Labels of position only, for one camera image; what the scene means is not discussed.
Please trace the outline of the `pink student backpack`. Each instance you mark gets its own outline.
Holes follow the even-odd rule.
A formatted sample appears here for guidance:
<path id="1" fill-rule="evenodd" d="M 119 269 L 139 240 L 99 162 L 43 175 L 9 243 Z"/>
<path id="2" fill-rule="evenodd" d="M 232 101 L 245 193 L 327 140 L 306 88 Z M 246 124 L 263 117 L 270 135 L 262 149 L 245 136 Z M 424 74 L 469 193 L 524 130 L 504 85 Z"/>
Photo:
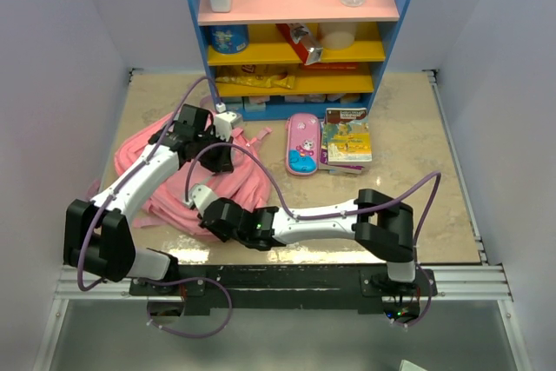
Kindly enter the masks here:
<path id="1" fill-rule="evenodd" d="M 123 143 L 115 153 L 114 163 L 118 177 L 136 161 L 146 147 L 149 138 L 160 130 L 162 125 L 179 109 L 152 123 Z M 184 198 L 196 184 L 206 185 L 217 196 L 231 199 L 245 209 L 265 207 L 270 194 L 270 181 L 268 171 L 260 164 L 256 146 L 266 134 L 265 131 L 261 131 L 259 136 L 247 140 L 241 128 L 234 129 L 233 142 L 229 144 L 232 148 L 231 156 L 234 165 L 234 171 L 231 173 L 213 173 L 204 168 L 196 159 L 186 162 L 139 209 L 139 211 L 144 210 L 150 214 L 148 218 L 142 219 L 142 224 L 152 226 L 167 223 L 192 236 L 219 240 L 200 226 L 201 220 L 198 217 L 198 211 L 188 209 L 184 205 Z M 207 147 L 206 154 L 213 156 L 217 145 Z"/>

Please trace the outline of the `pink blue pencil case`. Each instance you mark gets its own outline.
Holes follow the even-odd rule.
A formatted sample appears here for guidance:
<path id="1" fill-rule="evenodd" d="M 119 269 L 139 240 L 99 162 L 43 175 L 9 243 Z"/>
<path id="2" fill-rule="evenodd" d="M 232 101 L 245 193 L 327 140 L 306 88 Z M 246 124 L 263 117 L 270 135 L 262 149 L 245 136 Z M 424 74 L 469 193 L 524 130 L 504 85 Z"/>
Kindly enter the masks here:
<path id="1" fill-rule="evenodd" d="M 292 175 L 310 176 L 318 168 L 321 123 L 309 113 L 296 113 L 286 123 L 286 169 Z"/>

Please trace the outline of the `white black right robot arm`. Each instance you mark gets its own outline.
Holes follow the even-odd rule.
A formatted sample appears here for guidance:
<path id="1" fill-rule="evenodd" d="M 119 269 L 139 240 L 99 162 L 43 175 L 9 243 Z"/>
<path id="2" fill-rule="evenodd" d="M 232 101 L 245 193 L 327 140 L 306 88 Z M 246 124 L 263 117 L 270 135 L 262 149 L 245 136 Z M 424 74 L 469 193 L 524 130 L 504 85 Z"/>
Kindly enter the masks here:
<path id="1" fill-rule="evenodd" d="M 413 208 L 376 190 L 361 189 L 353 200 L 308 209 L 249 210 L 206 186 L 195 186 L 191 198 L 200 226 L 223 242 L 269 251 L 304 241 L 350 240 L 386 263 L 386 271 L 369 280 L 377 289 L 394 295 L 416 290 Z"/>

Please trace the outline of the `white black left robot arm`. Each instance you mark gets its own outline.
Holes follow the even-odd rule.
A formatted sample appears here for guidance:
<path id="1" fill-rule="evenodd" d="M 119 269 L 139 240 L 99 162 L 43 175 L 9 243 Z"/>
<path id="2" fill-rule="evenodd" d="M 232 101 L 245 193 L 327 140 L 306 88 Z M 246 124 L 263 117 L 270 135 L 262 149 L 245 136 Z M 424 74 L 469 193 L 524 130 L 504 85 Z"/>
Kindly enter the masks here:
<path id="1" fill-rule="evenodd" d="M 207 147 L 229 145 L 242 116 L 220 109 L 184 104 L 148 140 L 143 152 L 103 192 L 88 201 L 75 199 L 67 208 L 63 262 L 97 275 L 101 281 L 124 278 L 149 280 L 161 295 L 174 293 L 180 284 L 178 261 L 172 255 L 138 248 L 130 231 L 136 213 L 154 192 L 186 162 L 196 159 L 213 173 L 233 170 L 230 149 L 214 156 Z"/>

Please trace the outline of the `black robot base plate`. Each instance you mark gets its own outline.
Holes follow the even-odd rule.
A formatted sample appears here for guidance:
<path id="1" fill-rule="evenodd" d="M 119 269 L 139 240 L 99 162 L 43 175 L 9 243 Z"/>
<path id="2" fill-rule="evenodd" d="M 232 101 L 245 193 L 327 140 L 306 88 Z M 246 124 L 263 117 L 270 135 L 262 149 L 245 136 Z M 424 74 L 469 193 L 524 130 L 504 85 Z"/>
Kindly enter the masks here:
<path id="1" fill-rule="evenodd" d="M 353 310 L 417 316 L 419 301 L 438 294 L 434 272 L 418 272 L 412 284 L 388 280 L 384 264 L 181 265 L 186 315 L 226 308 L 226 296 L 206 279 L 220 283 L 236 309 Z"/>

